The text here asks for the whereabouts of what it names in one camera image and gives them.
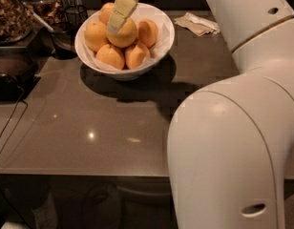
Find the yellow taped gripper finger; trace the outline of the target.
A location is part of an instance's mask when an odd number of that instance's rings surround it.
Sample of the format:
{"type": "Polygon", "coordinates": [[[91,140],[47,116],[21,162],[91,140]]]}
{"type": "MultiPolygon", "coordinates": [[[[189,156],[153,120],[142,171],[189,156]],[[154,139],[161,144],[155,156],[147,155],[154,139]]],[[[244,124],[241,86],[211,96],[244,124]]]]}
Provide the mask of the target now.
{"type": "Polygon", "coordinates": [[[136,9],[138,0],[115,0],[107,23],[107,30],[117,34],[136,9]]]}

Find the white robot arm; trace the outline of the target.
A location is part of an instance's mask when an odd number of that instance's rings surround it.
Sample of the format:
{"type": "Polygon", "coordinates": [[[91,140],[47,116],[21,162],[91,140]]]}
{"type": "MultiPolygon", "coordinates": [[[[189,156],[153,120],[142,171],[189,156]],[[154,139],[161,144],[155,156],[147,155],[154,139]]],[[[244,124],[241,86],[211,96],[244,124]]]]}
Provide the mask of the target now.
{"type": "Polygon", "coordinates": [[[178,229],[284,229],[294,148],[294,10],[206,0],[238,75],[189,95],[167,140],[178,229]]]}

